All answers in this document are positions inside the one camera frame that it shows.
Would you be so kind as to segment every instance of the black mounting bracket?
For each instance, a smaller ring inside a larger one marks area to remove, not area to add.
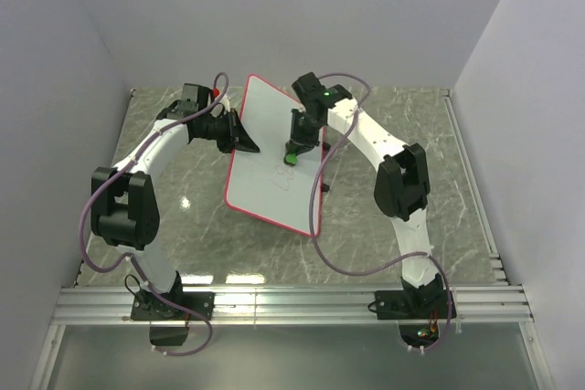
[[[181,99],[173,101],[166,109],[159,112],[156,119],[179,121],[205,109],[213,99],[212,89],[186,83],[183,85]],[[258,145],[249,137],[241,124],[235,109],[230,111],[222,109],[221,113],[216,116],[207,112],[186,122],[186,127],[189,133],[189,142],[193,139],[216,141],[221,153],[231,153],[234,149],[247,153],[260,152]]]
[[[443,288],[441,275],[428,285],[414,288],[402,281],[403,290],[378,290],[374,292],[374,301],[368,309],[374,312],[378,320],[428,320],[433,311],[438,319],[446,319],[447,290]],[[452,317],[457,316],[452,301]]]
[[[213,292],[183,292],[178,305],[203,315],[211,320],[215,301]],[[134,298],[130,319],[133,321],[183,321],[181,326],[151,326],[149,330],[150,343],[153,346],[181,346],[188,336],[187,314],[177,312],[172,317],[164,317],[153,305],[143,302],[140,296]]]
[[[404,145],[394,157],[387,155],[378,167],[374,199],[384,215],[408,221],[427,206],[430,191],[427,156],[418,143]]]
[[[91,193],[116,172],[114,168],[97,168],[91,175]],[[125,194],[127,203],[116,201],[116,197]],[[124,244],[144,250],[156,237],[159,223],[153,181],[145,173],[122,175],[91,207],[91,231],[110,246]]]
[[[339,84],[327,89],[313,72],[302,75],[292,89],[304,106],[304,111],[292,110],[291,137],[285,145],[284,162],[294,165],[294,159],[287,160],[292,154],[311,151],[319,145],[319,130],[327,125],[327,113],[337,102],[351,99],[352,95]]]

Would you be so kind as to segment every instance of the white board surface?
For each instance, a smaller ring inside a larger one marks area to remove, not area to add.
[[[294,167],[284,164],[284,145],[291,134],[291,110],[295,108],[300,108],[297,100],[260,77],[248,77],[239,117],[261,151],[232,153],[224,198],[232,209],[309,235],[309,198],[323,150],[318,147],[300,155]],[[321,191],[316,198],[313,218],[318,235]]]

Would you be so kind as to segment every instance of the cable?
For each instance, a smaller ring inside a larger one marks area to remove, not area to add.
[[[136,286],[138,287],[139,291],[140,291],[140,280],[138,280],[138,278],[136,276],[134,276],[133,274],[127,274],[126,277],[124,278],[124,287],[128,290],[129,293],[131,293],[134,296],[134,298],[137,301],[142,302],[141,300],[138,299],[137,293],[132,291],[132,289],[128,285],[128,279],[134,279],[134,282],[136,282]]]
[[[199,314],[198,312],[192,311],[188,308],[185,308],[184,306],[178,305],[176,303],[173,303],[172,301],[164,298],[159,291],[157,291],[151,284],[151,282],[149,281],[149,279],[146,277],[146,275],[144,274],[144,271],[142,270],[142,268],[140,267],[140,265],[138,264],[138,261],[133,257],[132,253],[123,253],[113,264],[111,264],[109,267],[100,267],[98,265],[96,265],[90,258],[90,255],[88,254],[88,250],[86,248],[86,244],[85,244],[85,239],[83,237],[83,232],[85,229],[85,222],[87,221],[87,217],[88,214],[91,211],[91,207],[93,206],[93,204],[95,203],[95,201],[98,199],[98,197],[103,194],[103,192],[110,187],[116,180],[118,180],[122,175],[124,175],[124,173],[126,171],[128,171],[129,169],[131,169],[135,164],[138,163],[138,160],[140,159],[140,157],[142,157],[142,155],[144,154],[144,152],[146,151],[146,149],[154,142],[154,140],[159,137],[162,136],[163,133],[169,131],[170,129],[176,127],[177,125],[183,124],[183,123],[187,123],[189,121],[194,120],[195,118],[201,116],[202,114],[207,113],[208,111],[212,111],[216,105],[219,104],[219,102],[223,99],[223,97],[226,95],[226,93],[228,92],[228,86],[229,86],[229,78],[228,78],[228,74],[225,72],[219,72],[216,77],[213,80],[213,88],[215,89],[216,86],[218,85],[218,81],[220,78],[224,78],[225,80],[225,84],[223,87],[223,90],[221,91],[221,93],[219,93],[219,95],[213,100],[213,102],[208,105],[205,109],[197,111],[194,114],[191,114],[190,116],[187,116],[181,120],[178,121],[173,121],[171,123],[169,123],[168,125],[166,125],[165,127],[163,127],[159,132],[155,132],[152,136],[150,136],[149,138],[146,139],[146,141],[144,141],[143,145],[139,148],[139,150],[136,152],[136,155],[128,162],[128,164],[126,164],[122,169],[120,169],[116,174],[114,174],[112,177],[110,177],[108,180],[106,180],[100,187],[98,187],[98,189],[91,195],[90,199],[88,200],[88,202],[85,204],[85,206],[83,207],[83,209],[81,210],[81,217],[80,217],[80,223],[79,223],[79,227],[78,227],[78,241],[79,241],[79,245],[80,245],[80,252],[81,252],[81,257],[83,258],[83,261],[94,271],[97,271],[98,273],[109,273],[110,271],[115,270],[125,258],[130,258],[130,261],[132,263],[132,265],[134,266],[134,269],[136,269],[136,272],[138,273],[138,275],[140,276],[140,278],[143,280],[143,282],[145,282],[148,285],[148,289],[153,293],[153,295],[160,300],[162,303],[164,303],[167,306],[170,306],[172,308],[175,308],[176,310],[185,312],[187,314],[192,315],[193,317],[200,319],[201,321],[203,321],[207,327],[209,328],[209,333],[207,336],[207,339],[196,349],[193,349],[192,351],[187,351],[187,352],[168,352],[165,350],[162,350],[160,348],[155,348],[156,351],[161,352],[164,355],[168,355],[168,356],[188,356],[191,355],[193,353],[197,353],[202,351],[203,349],[205,349],[205,347],[209,344],[209,342],[211,341],[211,337],[213,336],[213,328],[211,327],[211,323],[209,322],[209,320]]]
[[[356,107],[356,110],[354,111],[354,118],[351,121],[351,125],[349,126],[349,129],[329,149],[329,152],[327,153],[325,158],[321,161],[321,165],[319,166],[319,169],[317,170],[317,174],[314,178],[313,187],[311,188],[311,196],[309,198],[309,231],[311,232],[311,241],[313,242],[313,247],[314,247],[315,251],[317,252],[317,255],[319,255],[319,258],[321,258],[321,260],[325,263],[325,265],[327,267],[329,267],[330,269],[332,269],[333,271],[335,271],[339,274],[343,274],[345,276],[355,276],[355,277],[369,276],[370,274],[379,273],[380,271],[382,271],[384,269],[387,269],[389,267],[392,267],[393,265],[398,264],[399,262],[401,262],[402,260],[404,260],[406,258],[415,258],[415,257],[429,258],[431,260],[431,262],[434,264],[434,266],[437,268],[437,270],[441,273],[443,282],[445,283],[445,289],[447,290],[447,306],[448,306],[447,322],[445,322],[445,329],[444,329],[443,335],[441,337],[439,337],[439,339],[435,343],[433,343],[431,346],[428,346],[425,349],[425,351],[429,351],[431,349],[434,349],[439,344],[439,342],[444,338],[444,336],[449,332],[449,328],[451,327],[451,320],[452,320],[452,294],[451,294],[451,289],[449,286],[449,280],[447,279],[447,274],[445,273],[441,264],[433,255],[426,253],[424,251],[413,251],[411,253],[407,253],[405,255],[401,255],[397,258],[394,258],[390,262],[387,262],[387,263],[381,265],[380,267],[377,267],[374,269],[367,269],[365,271],[348,271],[346,269],[340,269],[339,267],[337,267],[333,262],[331,262],[327,258],[327,256],[321,250],[321,247],[319,247],[319,242],[317,241],[317,236],[314,232],[313,214],[314,214],[314,199],[315,199],[316,194],[317,194],[317,187],[320,187],[319,183],[321,181],[321,175],[323,173],[325,166],[329,162],[329,160],[333,157],[333,155],[339,149],[339,147],[347,141],[347,139],[349,138],[349,135],[352,133],[352,131],[357,126],[357,120],[359,119],[359,109],[361,109],[362,104],[366,101],[367,98],[369,98],[369,95],[372,92],[372,88],[363,79],[361,79],[355,75],[351,75],[349,73],[341,73],[341,72],[328,73],[326,75],[319,77],[319,79],[326,79],[326,78],[331,78],[331,77],[345,77],[345,78],[353,79],[353,80],[359,82],[360,84],[362,84],[364,87],[366,87],[366,93],[364,93],[364,95],[357,101],[357,107]]]

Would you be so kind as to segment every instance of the metal frame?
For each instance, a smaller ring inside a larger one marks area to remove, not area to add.
[[[473,169],[471,162],[469,161],[469,155],[467,155],[467,150],[465,150],[465,144],[463,143],[461,130],[459,129],[459,124],[457,123],[457,119],[455,118],[455,111],[453,110],[451,102],[451,91],[444,90],[444,93],[445,95],[443,97],[445,99],[445,107],[447,108],[449,121],[451,122],[451,126],[455,134],[455,141],[457,143],[457,148],[459,149],[459,155],[461,155],[461,159],[463,161],[463,169],[465,170],[467,183],[469,184],[469,187],[471,187],[472,189],[473,202],[475,203],[477,215],[479,216],[480,222],[482,223],[482,229],[484,231],[484,237],[485,242],[487,243],[488,251],[490,253],[499,253],[497,251],[497,247],[495,246],[492,229],[490,228],[490,224],[487,220],[487,214],[485,213],[484,204],[482,203],[482,196],[480,195],[479,188],[477,187],[477,183],[475,182],[475,176],[473,175]]]
[[[45,344],[43,344],[43,348],[40,351],[37,369],[33,374],[32,383],[30,385],[31,390],[45,390],[48,388],[48,382],[51,379],[53,367],[57,361],[57,355],[59,353],[59,347],[61,346],[61,340],[63,340],[64,333],[65,326],[63,325],[51,324],[48,327]]]
[[[494,285],[510,285],[510,280],[505,274],[504,264],[502,264],[498,253],[492,253],[490,255],[490,264],[492,265],[492,272],[495,276]]]
[[[318,287],[208,285],[185,291],[216,294],[214,325],[344,325],[388,324],[367,310],[376,290],[400,290],[384,285],[335,285]],[[530,307],[522,287],[455,287],[455,322],[530,322]],[[55,325],[149,325],[131,321],[133,297],[124,288],[85,287],[64,289],[59,295],[52,324]],[[184,321],[153,322],[164,326]]]
[[[520,331],[538,388],[540,390],[555,390],[555,382],[538,339],[537,326],[533,322],[520,323]]]

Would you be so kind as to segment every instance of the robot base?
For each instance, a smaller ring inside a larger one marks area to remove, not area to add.
[[[181,278],[177,274],[173,292],[176,304],[195,311],[211,320],[215,293],[213,292],[183,292]],[[181,346],[189,334],[189,315],[182,311],[171,309],[158,301],[151,293],[143,290],[134,296],[134,303],[130,319],[133,321],[184,321],[184,326],[151,326],[149,330],[150,343],[153,346]]]
[[[437,320],[446,319],[449,310],[447,290],[442,287],[441,276],[437,274],[430,284],[417,289],[404,280],[402,286],[404,290],[376,291],[375,300],[367,308],[376,314],[378,320],[428,321],[427,324],[399,324],[400,337],[412,347],[435,343],[439,339]],[[452,318],[455,318],[457,311],[453,301],[451,309]]]

